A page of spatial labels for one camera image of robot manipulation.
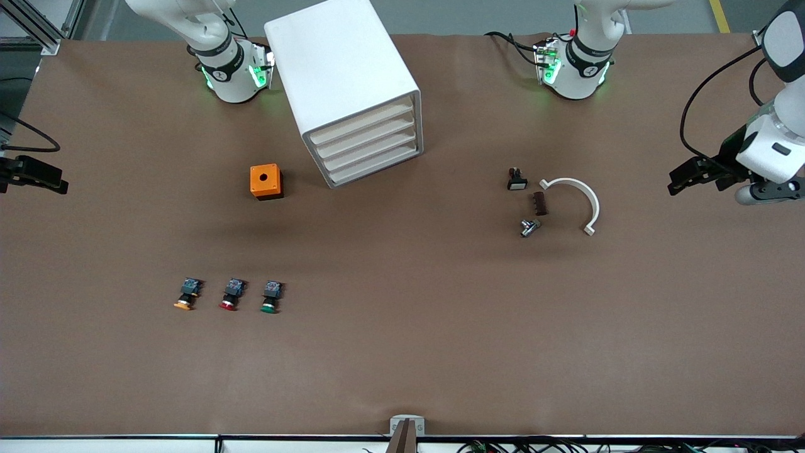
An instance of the white plastic box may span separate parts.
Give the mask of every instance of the white plastic box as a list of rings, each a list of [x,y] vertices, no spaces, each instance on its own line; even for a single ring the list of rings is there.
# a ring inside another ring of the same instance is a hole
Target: white plastic box
[[[265,26],[302,140],[330,187],[423,152],[419,87],[369,0]]]

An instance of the gray floor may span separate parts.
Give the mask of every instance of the gray floor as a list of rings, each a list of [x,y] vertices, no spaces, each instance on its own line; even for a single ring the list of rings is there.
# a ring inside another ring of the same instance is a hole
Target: gray floor
[[[750,33],[760,30],[774,16],[786,0],[721,0],[724,16],[733,33]]]
[[[247,34],[262,35],[265,22],[320,0],[241,0],[235,11]],[[87,38],[112,40],[178,39],[167,28],[138,17],[122,0],[103,2],[97,8]],[[497,30],[526,35],[539,31],[566,31],[573,27],[568,0],[373,0],[391,34],[482,35]],[[708,0],[678,0],[653,11],[632,11],[635,33],[717,32]]]
[[[321,0],[239,0],[235,11],[249,35],[263,35],[266,21]],[[733,31],[765,25],[784,0],[721,0]],[[58,3],[47,0],[47,4]],[[528,35],[573,27],[571,0],[372,0],[389,33],[481,35],[487,31]],[[177,40],[166,27],[137,16],[124,0],[88,0],[80,39]],[[660,10],[631,11],[634,33],[718,32],[709,0],[677,0]],[[38,52],[0,52],[0,78],[30,77]],[[18,114],[27,94],[25,81],[0,82],[0,109]],[[0,127],[13,124],[0,118]]]

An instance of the white arc part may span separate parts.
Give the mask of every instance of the white arc part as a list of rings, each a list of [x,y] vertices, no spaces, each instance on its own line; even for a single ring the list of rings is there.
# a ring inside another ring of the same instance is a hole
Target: white arc part
[[[598,220],[598,214],[601,213],[601,204],[598,202],[598,196],[596,193],[590,189],[589,185],[586,185],[584,182],[573,178],[558,178],[551,182],[545,180],[539,182],[539,185],[541,185],[545,190],[557,184],[571,185],[582,191],[584,195],[587,195],[587,198],[590,200],[590,205],[592,205],[592,218],[587,225],[584,226],[584,232],[590,236],[595,234],[596,231],[592,228],[592,225],[596,222],[596,220]]]

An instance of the electrical wire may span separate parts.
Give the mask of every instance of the electrical wire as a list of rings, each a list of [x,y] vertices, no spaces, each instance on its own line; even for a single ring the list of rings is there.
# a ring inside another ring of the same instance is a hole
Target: electrical wire
[[[577,32],[577,31],[579,31],[579,6],[578,5],[573,5],[573,15],[576,16],[576,27],[573,28],[573,31]],[[566,36],[566,35],[560,35],[558,33],[554,33],[552,36],[554,38],[562,41],[563,43],[569,43],[569,42],[573,41],[572,37],[570,39],[564,39],[562,36]]]
[[[31,148],[31,147],[24,147],[24,146],[11,146],[9,144],[4,143],[4,144],[0,145],[0,149],[2,149],[3,151],[57,152],[57,151],[59,151],[61,149],[61,146],[54,139],[50,138],[50,135],[45,134],[44,132],[40,131],[36,127],[33,127],[32,125],[24,122],[22,119],[19,119],[19,118],[15,117],[14,115],[10,115],[10,114],[8,114],[6,112],[2,112],[2,111],[0,111],[0,114],[5,116],[8,119],[14,121],[15,123],[21,125],[21,126],[27,127],[28,129],[30,129],[31,131],[33,131],[34,133],[36,133],[37,135],[39,135],[43,139],[45,139],[48,142],[50,142],[51,145],[53,145],[53,148]]]
[[[227,15],[226,15],[226,13],[221,13],[221,16],[223,16],[223,17],[224,17],[224,22],[226,22],[226,24],[227,24],[229,27],[234,27],[234,26],[235,26],[235,22],[234,22],[232,19],[230,19],[230,18],[229,18],[229,16],[227,16]],[[232,29],[229,29],[229,32],[231,32],[233,35],[238,36],[238,37],[240,37],[240,38],[243,38],[243,39],[249,39],[248,37],[246,37],[246,35],[245,35],[245,34],[243,34],[243,33],[238,33],[238,32],[236,32],[236,31],[232,31]]]
[[[30,77],[8,77],[6,79],[0,79],[0,81],[34,81],[34,79]]]
[[[501,444],[499,444],[499,443],[490,443],[490,445],[492,447],[497,448],[501,453],[509,453],[509,451],[506,450],[505,448],[501,447]]]
[[[684,145],[684,147],[687,148],[688,151],[692,152],[693,154],[697,155],[698,157],[701,157],[702,159],[705,159],[707,162],[715,165],[716,167],[720,168],[721,170],[727,172],[730,175],[733,175],[734,173],[729,168],[727,168],[726,166],[724,166],[723,164],[721,164],[717,160],[714,160],[712,157],[707,156],[703,152],[697,150],[696,148],[691,146],[690,143],[687,142],[687,139],[685,139],[685,124],[687,123],[687,112],[691,109],[691,104],[693,104],[693,101],[696,99],[696,96],[699,95],[701,90],[708,83],[710,83],[710,81],[712,79],[716,78],[716,76],[718,76],[719,74],[721,74],[725,70],[731,68],[736,63],[744,60],[746,57],[754,54],[755,52],[759,51],[760,49],[761,49],[760,46],[757,46],[757,47],[755,47],[755,48],[753,48],[753,49],[751,49],[751,50],[749,50],[747,52],[742,53],[741,55],[735,57],[732,61],[728,62],[724,66],[721,66],[720,68],[716,69],[716,71],[714,73],[710,74],[706,79],[704,79],[704,81],[699,84],[699,86],[696,88],[696,90],[693,92],[693,94],[691,94],[690,99],[687,100],[687,104],[685,104],[685,108],[682,110],[682,119],[679,122],[679,139],[682,141],[682,145]]]
[[[767,62],[768,62],[768,60],[766,58],[764,58],[763,60],[758,61],[758,63],[755,65],[755,67],[752,68],[752,73],[749,75],[749,96],[751,96],[752,100],[755,101],[755,103],[758,104],[759,106],[763,106],[764,102],[760,100],[760,98],[758,97],[758,94],[755,92],[754,79],[755,79],[755,76],[757,76],[758,71],[760,70],[760,68]]]
[[[461,453],[465,448],[470,447],[472,445],[473,445],[472,442],[467,442],[466,444],[462,445],[461,447],[458,447],[458,450],[456,450],[456,453]]]
[[[235,22],[237,22],[237,26],[241,28],[241,33],[243,34],[243,37],[246,38],[246,39],[249,39],[249,36],[246,34],[246,30],[243,28],[243,25],[241,24],[241,20],[238,19],[237,15],[235,14],[235,10],[233,10],[232,8],[229,8],[229,12],[232,13],[232,17],[235,18]]]
[[[528,61],[529,63],[531,63],[534,66],[539,66],[540,68],[547,68],[548,67],[547,64],[538,63],[536,61],[533,61],[531,58],[526,56],[525,53],[522,53],[523,50],[533,52],[534,51],[534,46],[526,46],[525,44],[522,44],[522,43],[519,43],[519,42],[515,41],[514,36],[511,33],[509,33],[509,35],[504,35],[500,31],[490,31],[489,33],[485,33],[484,36],[500,36],[501,38],[505,39],[507,43],[513,45],[514,48],[517,50],[517,53],[519,53],[520,56],[525,61]]]

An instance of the small black component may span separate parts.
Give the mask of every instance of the small black component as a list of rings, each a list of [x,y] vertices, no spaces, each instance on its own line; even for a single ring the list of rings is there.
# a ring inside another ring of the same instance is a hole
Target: small black component
[[[226,288],[224,289],[224,293],[230,296],[240,297],[243,295],[244,289],[246,289],[246,282],[243,280],[238,280],[237,278],[233,278],[229,280],[229,283],[226,285]]]
[[[198,297],[204,282],[196,278],[186,278],[182,284],[182,294]]]
[[[262,292],[262,295],[265,297],[271,297],[272,299],[279,299],[280,294],[283,291],[283,284],[279,283],[278,281],[271,281],[269,280],[266,283],[266,289]]]
[[[537,217],[548,215],[548,206],[545,202],[544,192],[534,192],[534,211]]]
[[[528,187],[528,180],[522,177],[520,168],[509,168],[509,184],[506,186],[508,190],[524,190]]]

